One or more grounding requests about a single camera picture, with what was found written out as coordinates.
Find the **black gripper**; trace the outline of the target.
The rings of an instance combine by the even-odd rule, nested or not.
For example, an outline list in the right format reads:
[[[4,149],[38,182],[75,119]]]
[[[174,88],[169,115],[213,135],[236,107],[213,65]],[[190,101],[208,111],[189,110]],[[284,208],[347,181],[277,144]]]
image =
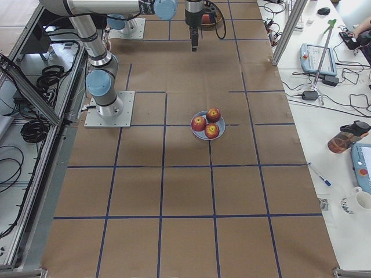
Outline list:
[[[197,27],[202,24],[202,1],[185,1],[185,22],[190,26],[191,51],[196,52],[199,45]]]

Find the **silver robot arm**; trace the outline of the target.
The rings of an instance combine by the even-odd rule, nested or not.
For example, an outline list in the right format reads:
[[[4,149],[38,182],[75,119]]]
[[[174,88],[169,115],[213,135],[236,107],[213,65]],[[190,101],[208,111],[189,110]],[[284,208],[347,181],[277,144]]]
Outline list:
[[[115,30],[123,30],[138,15],[156,14],[162,20],[170,20],[176,14],[178,1],[139,1],[140,11],[137,15],[124,18],[122,14],[109,14],[108,25]],[[189,26],[191,50],[197,51],[199,33],[204,14],[203,1],[185,1],[185,23]]]
[[[117,116],[123,110],[123,101],[114,89],[118,61],[99,37],[91,15],[114,15],[114,20],[126,22],[132,15],[155,14],[170,20],[178,6],[177,1],[40,1],[40,4],[54,14],[68,17],[77,31],[93,67],[85,84],[98,114],[105,117]]]

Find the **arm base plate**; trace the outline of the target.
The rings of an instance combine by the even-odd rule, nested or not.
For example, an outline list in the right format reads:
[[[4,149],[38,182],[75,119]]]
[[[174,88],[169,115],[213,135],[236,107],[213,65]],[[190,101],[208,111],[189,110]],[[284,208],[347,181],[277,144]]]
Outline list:
[[[109,19],[108,26],[110,31],[108,33],[108,38],[142,40],[144,37],[145,24],[145,18],[135,18],[129,21]]]
[[[92,98],[85,118],[86,128],[130,128],[134,106],[135,91],[118,91],[115,102],[103,107]]]

